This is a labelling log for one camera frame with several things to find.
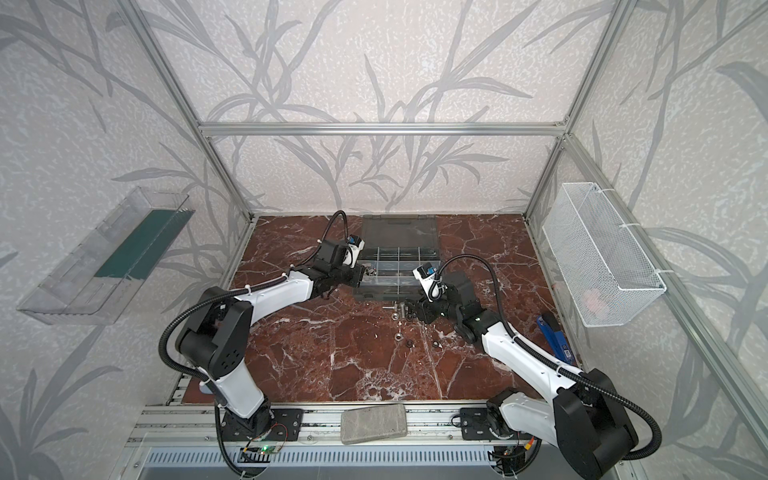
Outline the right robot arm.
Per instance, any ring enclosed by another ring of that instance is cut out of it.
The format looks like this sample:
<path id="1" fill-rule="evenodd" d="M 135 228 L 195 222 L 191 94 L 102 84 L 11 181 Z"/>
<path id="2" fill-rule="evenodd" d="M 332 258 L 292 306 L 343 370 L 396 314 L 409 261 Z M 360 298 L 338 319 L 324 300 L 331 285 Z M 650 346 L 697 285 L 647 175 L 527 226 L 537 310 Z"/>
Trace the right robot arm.
<path id="1" fill-rule="evenodd" d="M 647 458 L 661 447 L 658 422 L 618 394 L 606 374 L 585 372 L 528 340 L 502 313 L 481 305 L 464 273 L 441 274 L 426 263 L 413 275 L 422 290 L 414 306 L 420 321 L 451 320 L 465 341 L 538 393 L 536 399 L 505 393 L 492 400 L 499 435 L 522 431 L 557 447 L 584 479 L 599 479 L 617 463 Z"/>

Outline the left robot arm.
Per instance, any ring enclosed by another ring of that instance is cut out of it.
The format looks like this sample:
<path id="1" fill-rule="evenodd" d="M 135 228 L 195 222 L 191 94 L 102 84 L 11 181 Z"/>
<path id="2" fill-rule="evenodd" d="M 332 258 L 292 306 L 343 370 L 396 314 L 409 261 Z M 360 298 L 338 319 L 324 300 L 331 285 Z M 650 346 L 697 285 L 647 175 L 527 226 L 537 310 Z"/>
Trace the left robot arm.
<path id="1" fill-rule="evenodd" d="M 356 288 L 365 274 L 358 263 L 364 240 L 323 240 L 315 256 L 281 276 L 238 290 L 213 287 L 165 328 L 158 354 L 169 368 L 198 378 L 217 403 L 259 433 L 271 421 L 266 395 L 249 372 L 245 354 L 257 321 L 288 306 L 323 296 L 340 285 Z"/>

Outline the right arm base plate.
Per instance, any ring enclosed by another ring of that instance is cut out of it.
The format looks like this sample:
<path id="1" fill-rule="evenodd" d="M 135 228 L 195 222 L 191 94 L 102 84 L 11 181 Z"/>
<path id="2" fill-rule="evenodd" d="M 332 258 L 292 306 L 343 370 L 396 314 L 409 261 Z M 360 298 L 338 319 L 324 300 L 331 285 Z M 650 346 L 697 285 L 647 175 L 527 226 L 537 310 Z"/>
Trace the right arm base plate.
<path id="1" fill-rule="evenodd" d="M 496 441 L 499 437 L 491 429 L 487 407 L 464 407 L 459 410 L 459 424 L 465 441 Z"/>

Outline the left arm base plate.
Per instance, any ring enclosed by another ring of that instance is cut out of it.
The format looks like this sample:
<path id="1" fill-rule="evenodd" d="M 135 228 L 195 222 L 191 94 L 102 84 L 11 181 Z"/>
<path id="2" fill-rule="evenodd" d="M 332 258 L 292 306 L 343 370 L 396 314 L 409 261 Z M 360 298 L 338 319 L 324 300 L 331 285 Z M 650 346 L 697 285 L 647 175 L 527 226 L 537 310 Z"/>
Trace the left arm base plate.
<path id="1" fill-rule="evenodd" d="M 263 430 L 256 434 L 249 430 L 240 420 L 227 409 L 222 411 L 222 439 L 224 442 L 257 441 L 287 441 L 298 440 L 301 430 L 304 410 L 300 408 L 277 408 L 271 410 L 271 419 L 266 422 Z"/>

